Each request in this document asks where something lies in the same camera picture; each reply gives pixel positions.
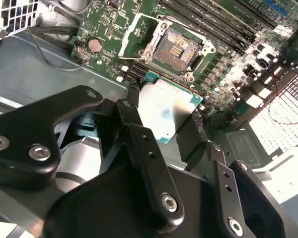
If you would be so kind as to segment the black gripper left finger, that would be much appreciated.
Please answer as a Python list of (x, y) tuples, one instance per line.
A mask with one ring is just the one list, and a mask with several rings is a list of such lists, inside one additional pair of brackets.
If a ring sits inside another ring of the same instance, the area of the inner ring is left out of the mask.
[(152, 131), (140, 119), (139, 93), (131, 86), (124, 99), (112, 102), (81, 85), (0, 115), (0, 185), (46, 188), (60, 166), (61, 149), (73, 140), (69, 131), (80, 116), (95, 120), (100, 152), (108, 162), (100, 175), (122, 163), (138, 167), (144, 161), (164, 161)]

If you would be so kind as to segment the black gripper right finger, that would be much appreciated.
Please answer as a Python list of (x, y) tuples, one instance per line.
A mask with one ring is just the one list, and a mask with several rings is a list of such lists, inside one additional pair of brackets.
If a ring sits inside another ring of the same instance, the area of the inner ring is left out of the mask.
[(281, 205), (246, 164), (226, 164), (222, 148), (207, 138), (197, 110), (179, 128), (176, 140), (186, 170), (202, 176), (211, 187), (217, 219), (227, 237), (287, 237)]

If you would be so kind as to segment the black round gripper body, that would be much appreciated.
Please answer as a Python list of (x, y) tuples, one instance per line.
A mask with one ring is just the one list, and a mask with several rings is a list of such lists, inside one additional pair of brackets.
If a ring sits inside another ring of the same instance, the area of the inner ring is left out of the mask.
[(46, 238), (225, 238), (215, 189), (230, 171), (214, 162), (208, 182), (164, 161), (118, 164), (62, 196), (49, 211)]

